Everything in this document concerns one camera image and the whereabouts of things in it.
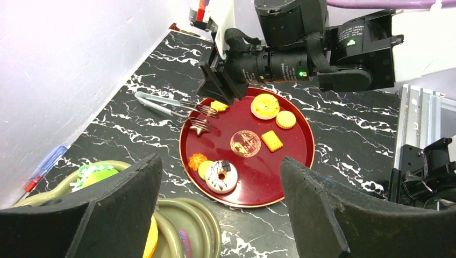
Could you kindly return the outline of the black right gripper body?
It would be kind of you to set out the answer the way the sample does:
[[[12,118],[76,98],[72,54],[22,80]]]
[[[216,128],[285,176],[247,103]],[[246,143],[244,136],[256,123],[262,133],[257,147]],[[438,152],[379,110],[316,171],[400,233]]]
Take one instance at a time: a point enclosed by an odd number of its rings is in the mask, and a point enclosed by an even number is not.
[[[330,71],[326,1],[255,1],[254,7],[263,39],[218,23],[213,46],[199,61],[199,96],[232,105],[250,84],[307,81]]]

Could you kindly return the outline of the small chocolate topped pastry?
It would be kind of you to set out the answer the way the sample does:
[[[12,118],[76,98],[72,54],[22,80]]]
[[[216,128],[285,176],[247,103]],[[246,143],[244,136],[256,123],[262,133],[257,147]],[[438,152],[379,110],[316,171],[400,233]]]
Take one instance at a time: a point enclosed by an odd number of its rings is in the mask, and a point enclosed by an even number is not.
[[[229,193],[237,186],[237,169],[228,160],[215,161],[206,170],[205,182],[215,193]]]

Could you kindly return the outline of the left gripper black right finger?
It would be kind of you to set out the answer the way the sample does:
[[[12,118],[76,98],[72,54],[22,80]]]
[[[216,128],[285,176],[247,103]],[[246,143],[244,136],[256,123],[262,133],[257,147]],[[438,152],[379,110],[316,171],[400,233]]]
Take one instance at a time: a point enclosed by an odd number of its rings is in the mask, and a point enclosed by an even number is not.
[[[299,257],[455,257],[455,211],[375,198],[291,157],[280,178]]]

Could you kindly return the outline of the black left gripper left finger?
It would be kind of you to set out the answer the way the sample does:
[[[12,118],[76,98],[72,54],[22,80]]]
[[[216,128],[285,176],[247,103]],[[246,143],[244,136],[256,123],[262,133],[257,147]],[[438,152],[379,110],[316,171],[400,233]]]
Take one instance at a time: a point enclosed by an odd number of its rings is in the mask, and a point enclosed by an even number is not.
[[[156,154],[39,206],[1,211],[1,257],[142,257],[162,177]]]

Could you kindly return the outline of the green three-tier serving stand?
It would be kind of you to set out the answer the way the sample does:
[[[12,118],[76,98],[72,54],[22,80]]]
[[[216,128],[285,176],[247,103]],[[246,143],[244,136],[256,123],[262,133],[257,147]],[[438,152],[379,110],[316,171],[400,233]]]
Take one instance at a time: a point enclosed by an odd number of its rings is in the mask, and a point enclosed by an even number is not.
[[[108,160],[119,172],[132,164]],[[39,206],[71,192],[77,171],[57,187],[22,200],[13,207]],[[222,248],[221,229],[215,215],[202,203],[189,198],[157,198],[153,215],[158,224],[158,243],[152,257],[219,257]]]

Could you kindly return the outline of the green cube sweet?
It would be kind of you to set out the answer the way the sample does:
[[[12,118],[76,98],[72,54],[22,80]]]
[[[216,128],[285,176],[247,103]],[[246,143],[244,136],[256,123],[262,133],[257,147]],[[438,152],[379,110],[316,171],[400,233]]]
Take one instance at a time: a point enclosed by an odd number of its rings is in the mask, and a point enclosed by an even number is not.
[[[83,165],[77,171],[76,181],[69,184],[72,188],[71,192],[81,190],[117,173],[119,171],[109,164]]]

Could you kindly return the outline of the red round lacquer tray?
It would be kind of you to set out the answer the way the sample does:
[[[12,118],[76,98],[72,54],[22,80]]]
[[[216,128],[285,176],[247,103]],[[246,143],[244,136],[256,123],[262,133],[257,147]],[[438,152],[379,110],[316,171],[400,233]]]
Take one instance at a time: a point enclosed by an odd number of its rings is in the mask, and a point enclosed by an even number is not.
[[[268,91],[249,88],[247,95],[240,102],[235,102],[218,119],[208,118],[210,132],[197,136],[189,130],[190,123],[182,125],[179,150],[182,165],[190,178],[203,193],[210,198],[231,207],[262,207],[283,199],[280,180],[280,164],[285,156],[311,167],[315,156],[315,141],[310,125],[301,111],[290,101],[278,94],[280,109],[292,112],[296,125],[291,129],[278,127],[275,120],[261,120],[251,113],[251,102],[259,94]],[[283,147],[273,153],[269,151],[261,135],[273,130],[283,142]],[[231,140],[243,141],[241,132],[253,132],[246,139],[257,142],[256,153],[250,157],[241,157],[231,148]],[[197,171],[188,166],[189,158],[201,153],[208,160],[228,160],[238,172],[237,186],[229,193],[218,194],[209,189]]]

